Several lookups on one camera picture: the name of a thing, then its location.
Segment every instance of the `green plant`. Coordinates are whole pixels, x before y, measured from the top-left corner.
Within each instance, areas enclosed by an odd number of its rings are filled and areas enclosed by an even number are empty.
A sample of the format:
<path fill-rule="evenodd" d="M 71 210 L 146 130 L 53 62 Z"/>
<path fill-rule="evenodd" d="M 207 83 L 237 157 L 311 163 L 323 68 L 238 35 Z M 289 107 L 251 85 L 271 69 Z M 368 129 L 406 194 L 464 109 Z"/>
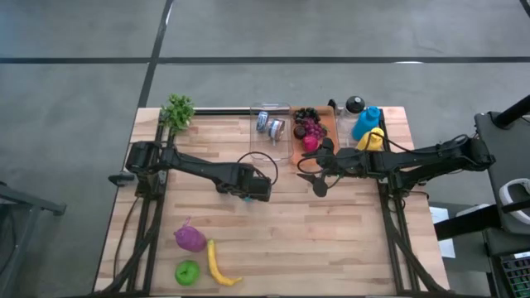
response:
<path fill-rule="evenodd" d="M 173 133 L 186 130 L 195 113 L 191 99 L 185 95 L 170 94 L 167 101 L 167 106 L 162 105 L 164 127 L 170 128 Z"/>

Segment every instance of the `toy banana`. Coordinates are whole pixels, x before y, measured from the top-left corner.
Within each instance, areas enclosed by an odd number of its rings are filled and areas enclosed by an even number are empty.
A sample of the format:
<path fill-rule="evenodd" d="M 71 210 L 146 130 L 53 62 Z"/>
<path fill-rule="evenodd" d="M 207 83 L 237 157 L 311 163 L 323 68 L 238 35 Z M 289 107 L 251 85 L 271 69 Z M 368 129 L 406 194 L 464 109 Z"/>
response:
<path fill-rule="evenodd" d="M 217 261 L 215 260 L 215 243 L 213 239 L 208 240 L 208 266 L 210 267 L 210 273 L 212 277 L 220 285 L 233 286 L 236 282 L 243 280 L 240 278 L 228 278 L 223 276 L 217 268 Z"/>

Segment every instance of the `concrete floor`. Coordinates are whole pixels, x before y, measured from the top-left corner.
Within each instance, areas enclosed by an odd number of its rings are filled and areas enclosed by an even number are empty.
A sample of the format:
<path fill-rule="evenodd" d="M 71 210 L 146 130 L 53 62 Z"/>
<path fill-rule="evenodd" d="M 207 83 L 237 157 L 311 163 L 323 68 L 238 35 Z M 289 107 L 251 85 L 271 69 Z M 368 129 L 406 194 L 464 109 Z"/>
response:
<path fill-rule="evenodd" d="M 0 0 L 0 57 L 149 57 L 164 2 Z M 161 56 L 528 55 L 529 27 L 518 0 L 179 0 Z M 107 176 L 122 166 L 146 70 L 0 65 L 0 180 L 68 204 L 62 218 L 41 216 L 17 297 L 91 291 L 116 192 Z M 530 64 L 158 65 L 147 106 L 172 92 L 200 107 L 357 94 L 405 106 L 420 147 L 472 134 L 473 115 L 530 93 L 529 77 Z M 493 201 L 485 173 L 427 190 L 433 201 Z"/>

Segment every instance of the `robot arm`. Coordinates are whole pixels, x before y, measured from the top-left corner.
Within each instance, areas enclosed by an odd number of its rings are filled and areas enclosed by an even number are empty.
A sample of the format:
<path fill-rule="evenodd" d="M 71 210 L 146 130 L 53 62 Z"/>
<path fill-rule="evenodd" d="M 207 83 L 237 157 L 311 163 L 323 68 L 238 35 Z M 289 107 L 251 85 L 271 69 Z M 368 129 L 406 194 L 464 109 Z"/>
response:
<path fill-rule="evenodd" d="M 316 159 L 322 168 L 320 177 L 307 172 L 298 175 L 310 181 L 315 194 L 321 197 L 329 188 L 324 182 L 327 175 L 387 179 L 390 195 L 407 196 L 414 185 L 439 175 L 457 170 L 484 171 L 494 163 L 484 142 L 462 137 L 461 141 L 457 137 L 433 147 L 398 153 L 343 148 L 336 155 L 333 142 L 325 138 L 316 152 L 305 155 L 306 159 Z"/>
<path fill-rule="evenodd" d="M 156 142 L 135 142 L 131 147 L 125 167 L 138 178 L 137 195 L 155 194 L 158 173 L 179 170 L 214 182 L 220 193 L 230 193 L 239 198 L 268 202 L 271 179 L 250 164 L 239 162 L 209 162 L 180 153 L 173 145 L 161 147 Z"/>

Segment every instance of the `white device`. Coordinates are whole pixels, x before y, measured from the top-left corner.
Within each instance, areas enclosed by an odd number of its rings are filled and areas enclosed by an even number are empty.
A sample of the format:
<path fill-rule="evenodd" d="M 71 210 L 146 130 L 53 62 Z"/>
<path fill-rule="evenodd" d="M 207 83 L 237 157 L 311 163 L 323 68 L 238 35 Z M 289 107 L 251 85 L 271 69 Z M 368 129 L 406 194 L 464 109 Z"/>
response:
<path fill-rule="evenodd" d="M 509 181 L 507 184 L 503 185 L 503 187 L 499 190 L 499 196 L 500 201 L 503 202 L 503 205 L 511 204 L 513 203 L 513 199 L 510 196 L 510 193 L 508 192 L 508 188 L 512 185 L 520 184 L 524 187 L 524 189 L 527 191 L 527 194 L 530 195 L 530 179 L 527 178 L 519 178 L 515 180 Z M 530 224 L 530 216 L 525 214 L 522 210 L 513 211 L 510 212 L 510 214 L 516 218 L 518 221 L 524 224 Z"/>

